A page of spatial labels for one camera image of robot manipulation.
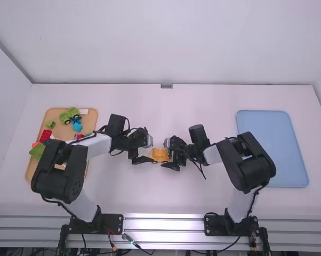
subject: connector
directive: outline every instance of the connector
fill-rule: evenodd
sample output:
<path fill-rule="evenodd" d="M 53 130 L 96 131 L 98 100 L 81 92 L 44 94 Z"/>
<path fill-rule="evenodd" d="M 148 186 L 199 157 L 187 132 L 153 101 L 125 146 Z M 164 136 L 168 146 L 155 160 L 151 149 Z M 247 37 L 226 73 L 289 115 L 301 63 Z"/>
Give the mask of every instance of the connector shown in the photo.
<path fill-rule="evenodd" d="M 112 250 L 113 250 L 114 252 L 116 252 L 116 251 L 118 250 L 117 247 L 116 247 L 112 242 L 109 242 L 109 244 L 111 245 Z"/>
<path fill-rule="evenodd" d="M 129 236 L 128 234 L 126 234 L 126 233 L 124 233 L 124 234 L 122 235 L 122 239 L 129 241 L 129 242 L 130 242 L 131 244 L 133 244 L 133 245 L 136 245 L 136 243 L 135 243 L 135 241 L 133 240 L 133 238 L 132 238 L 131 236 Z"/>

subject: green lego brick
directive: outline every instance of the green lego brick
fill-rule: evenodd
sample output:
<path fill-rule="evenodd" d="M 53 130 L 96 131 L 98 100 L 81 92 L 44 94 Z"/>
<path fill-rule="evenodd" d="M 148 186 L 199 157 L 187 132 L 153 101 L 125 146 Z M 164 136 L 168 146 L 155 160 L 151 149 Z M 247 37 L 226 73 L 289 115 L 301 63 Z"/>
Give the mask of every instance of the green lego brick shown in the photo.
<path fill-rule="evenodd" d="M 53 120 L 49 120 L 45 122 L 45 126 L 47 126 L 49 129 L 53 129 L 55 127 L 56 123 Z"/>
<path fill-rule="evenodd" d="M 36 160 L 40 160 L 43 154 L 45 146 L 42 143 L 38 143 L 31 151 L 29 151 L 30 156 Z"/>

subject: red lego brick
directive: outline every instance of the red lego brick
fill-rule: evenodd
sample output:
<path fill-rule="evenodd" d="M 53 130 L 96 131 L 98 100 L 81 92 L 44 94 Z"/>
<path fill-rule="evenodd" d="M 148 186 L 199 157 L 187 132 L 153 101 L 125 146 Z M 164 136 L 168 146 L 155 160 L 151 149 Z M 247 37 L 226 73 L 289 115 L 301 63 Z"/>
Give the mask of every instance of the red lego brick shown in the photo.
<path fill-rule="evenodd" d="M 39 141 L 34 142 L 31 146 L 34 148 L 37 144 L 39 144 Z"/>
<path fill-rule="evenodd" d="M 77 140 L 79 140 L 79 139 L 81 139 L 81 138 L 83 138 L 83 137 L 85 137 L 83 134 L 77 134 L 77 135 L 76 135 L 76 139 L 77 139 Z"/>
<path fill-rule="evenodd" d="M 39 139 L 39 141 L 41 143 L 44 143 L 44 141 L 49 139 L 51 135 L 52 135 L 52 131 L 51 130 L 43 130 L 41 138 Z"/>

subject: metal frame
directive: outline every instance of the metal frame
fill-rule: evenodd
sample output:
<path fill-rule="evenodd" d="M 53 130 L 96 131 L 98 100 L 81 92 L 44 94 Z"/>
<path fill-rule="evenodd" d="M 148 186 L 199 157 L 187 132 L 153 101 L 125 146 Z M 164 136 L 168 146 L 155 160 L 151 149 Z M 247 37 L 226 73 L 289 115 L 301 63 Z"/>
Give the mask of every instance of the metal frame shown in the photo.
<path fill-rule="evenodd" d="M 124 214 L 124 232 L 144 249 L 220 250 L 235 237 L 207 237 L 203 215 Z M 0 216 L 0 247 L 57 247 L 60 229 L 69 217 Z M 321 252 L 321 219 L 261 219 L 273 251 Z M 107 235 L 85 235 L 87 247 L 110 248 Z M 121 249 L 133 249 L 120 236 L 113 236 Z M 83 247 L 81 235 L 69 235 L 67 247 Z M 248 251 L 248 238 L 242 237 L 230 250 Z"/>

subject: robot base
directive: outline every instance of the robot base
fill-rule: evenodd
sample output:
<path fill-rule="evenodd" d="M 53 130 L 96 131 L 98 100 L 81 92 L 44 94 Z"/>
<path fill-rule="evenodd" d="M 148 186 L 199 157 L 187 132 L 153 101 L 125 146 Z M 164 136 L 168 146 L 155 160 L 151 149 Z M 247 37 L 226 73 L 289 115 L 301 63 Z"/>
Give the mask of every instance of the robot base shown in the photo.
<path fill-rule="evenodd" d="M 225 215 L 207 215 L 204 219 L 204 234 L 206 236 L 247 236 L 259 233 L 258 219 L 247 217 L 240 223 L 231 223 Z"/>
<path fill-rule="evenodd" d="M 87 223 L 83 220 L 71 218 L 69 234 L 99 234 L 121 235 L 123 233 L 124 216 L 122 214 L 102 214 L 97 218 L 100 221 Z"/>

